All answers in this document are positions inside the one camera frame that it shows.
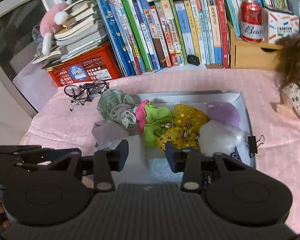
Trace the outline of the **yellow sequin pouch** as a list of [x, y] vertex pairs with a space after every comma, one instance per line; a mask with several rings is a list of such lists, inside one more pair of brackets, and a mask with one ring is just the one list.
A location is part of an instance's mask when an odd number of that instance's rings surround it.
[[158, 136], [156, 146], [165, 151], [170, 141], [177, 149], [194, 148], [200, 151], [199, 130], [210, 118], [201, 110], [185, 104], [176, 104], [173, 109], [171, 127]]

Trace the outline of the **light pink cloth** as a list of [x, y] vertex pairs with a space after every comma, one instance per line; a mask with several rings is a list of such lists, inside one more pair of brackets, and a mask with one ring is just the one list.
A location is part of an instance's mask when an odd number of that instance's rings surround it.
[[112, 120], [94, 123], [91, 133], [96, 140], [96, 150], [109, 148], [114, 140], [124, 139], [129, 136], [129, 131], [124, 126]]

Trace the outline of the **white fluffy pompom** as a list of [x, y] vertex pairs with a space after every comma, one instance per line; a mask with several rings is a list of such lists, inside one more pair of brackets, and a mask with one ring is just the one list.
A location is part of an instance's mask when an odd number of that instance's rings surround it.
[[214, 153], [231, 155], [235, 148], [244, 144], [244, 139], [245, 131], [240, 128], [210, 120], [199, 129], [198, 145], [206, 157]]

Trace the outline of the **pink green scrunchie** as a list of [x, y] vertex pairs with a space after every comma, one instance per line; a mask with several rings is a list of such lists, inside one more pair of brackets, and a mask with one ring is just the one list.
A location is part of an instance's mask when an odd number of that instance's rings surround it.
[[136, 109], [138, 131], [143, 135], [147, 147], [153, 148], [157, 138], [166, 131], [173, 112], [167, 107], [157, 107], [153, 102], [144, 100]]

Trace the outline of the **green checked cloth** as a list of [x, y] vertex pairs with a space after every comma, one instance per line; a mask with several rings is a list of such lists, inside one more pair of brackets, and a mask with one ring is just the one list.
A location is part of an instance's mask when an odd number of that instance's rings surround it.
[[105, 91], [97, 105], [97, 110], [104, 120], [111, 120], [126, 129], [137, 123], [136, 109], [132, 97], [119, 89]]

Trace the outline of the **purple fluffy ball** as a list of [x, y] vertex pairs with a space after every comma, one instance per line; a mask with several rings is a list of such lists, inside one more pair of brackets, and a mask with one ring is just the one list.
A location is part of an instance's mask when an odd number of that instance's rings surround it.
[[239, 127], [241, 121], [237, 108], [228, 102], [213, 101], [207, 104], [206, 115], [224, 125]]

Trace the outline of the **dark blue brocade pouch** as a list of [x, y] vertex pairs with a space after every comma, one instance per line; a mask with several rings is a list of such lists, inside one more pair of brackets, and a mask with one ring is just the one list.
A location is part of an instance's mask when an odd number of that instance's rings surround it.
[[234, 148], [234, 151], [230, 154], [230, 157], [238, 160], [238, 161], [242, 161], [240, 155], [239, 155], [239, 152], [238, 152], [238, 149], [237, 147]]

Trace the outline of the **white shallow box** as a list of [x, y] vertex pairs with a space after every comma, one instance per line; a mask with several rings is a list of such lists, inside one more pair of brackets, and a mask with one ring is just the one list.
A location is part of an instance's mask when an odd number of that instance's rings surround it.
[[[157, 106], [173, 109], [174, 105], [184, 103], [201, 111], [207, 110], [207, 103], [210, 101], [228, 102], [236, 107], [241, 117], [239, 128], [245, 131], [245, 143], [238, 146], [238, 153], [244, 164], [255, 168], [255, 154], [249, 152], [247, 137], [253, 135], [248, 109], [241, 92], [230, 91], [223, 93], [220, 90], [198, 91], [198, 92], [162, 92], [133, 94], [135, 103], [139, 104], [148, 99]], [[160, 183], [158, 178], [151, 175], [149, 159], [164, 157], [164, 153], [157, 148], [148, 148], [142, 142], [137, 144], [133, 139], [129, 142], [129, 157], [127, 167], [129, 169], [128, 181], [133, 183]]]

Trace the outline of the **pink tablecloth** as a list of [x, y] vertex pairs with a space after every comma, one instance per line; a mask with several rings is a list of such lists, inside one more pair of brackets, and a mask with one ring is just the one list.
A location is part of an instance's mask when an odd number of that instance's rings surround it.
[[[287, 225], [300, 233], [300, 119], [276, 113], [282, 76], [258, 69], [196, 69], [158, 72], [112, 80], [110, 87], [127, 94], [238, 90], [243, 94], [253, 134], [263, 135], [257, 168], [286, 184], [293, 194]], [[21, 139], [23, 145], [79, 148], [90, 153], [95, 145], [93, 124], [101, 120], [93, 101], [69, 111], [69, 99], [59, 88], [34, 117]]]

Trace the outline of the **row of upright books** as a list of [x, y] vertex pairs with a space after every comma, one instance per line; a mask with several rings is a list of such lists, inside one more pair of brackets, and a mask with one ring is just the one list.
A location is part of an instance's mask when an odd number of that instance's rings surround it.
[[229, 67], [224, 0], [96, 0], [122, 76]]

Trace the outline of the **stack of lying books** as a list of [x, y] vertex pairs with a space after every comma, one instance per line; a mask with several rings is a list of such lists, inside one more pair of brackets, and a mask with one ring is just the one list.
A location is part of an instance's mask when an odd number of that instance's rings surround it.
[[79, 0], [64, 9], [69, 14], [63, 29], [55, 34], [49, 55], [41, 55], [32, 60], [65, 62], [97, 48], [107, 38], [97, 0]]

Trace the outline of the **small wooden drawer box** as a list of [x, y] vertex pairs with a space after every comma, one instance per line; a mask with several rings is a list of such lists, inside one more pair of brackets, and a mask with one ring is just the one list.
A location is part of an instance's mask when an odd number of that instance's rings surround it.
[[235, 36], [228, 21], [231, 69], [262, 69], [280, 71], [278, 53], [281, 46], [266, 41], [249, 43]]

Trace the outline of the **brown-haired doll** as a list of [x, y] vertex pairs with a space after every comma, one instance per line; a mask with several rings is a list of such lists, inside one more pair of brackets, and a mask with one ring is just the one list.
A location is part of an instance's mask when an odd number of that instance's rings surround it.
[[297, 115], [300, 118], [300, 34], [283, 37], [276, 44], [282, 47], [279, 67], [284, 74], [281, 103], [277, 104], [276, 111], [281, 115]]

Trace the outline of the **red beer can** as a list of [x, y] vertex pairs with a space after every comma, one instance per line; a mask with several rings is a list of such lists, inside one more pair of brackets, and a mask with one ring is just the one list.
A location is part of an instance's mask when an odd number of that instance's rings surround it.
[[257, 1], [241, 4], [241, 38], [253, 43], [263, 40], [263, 8]]

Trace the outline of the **white tissue box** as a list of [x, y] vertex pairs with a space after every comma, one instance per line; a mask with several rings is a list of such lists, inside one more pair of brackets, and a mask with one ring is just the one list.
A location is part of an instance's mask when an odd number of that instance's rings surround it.
[[299, 17], [294, 14], [263, 8], [263, 38], [274, 44], [283, 37], [299, 33]]

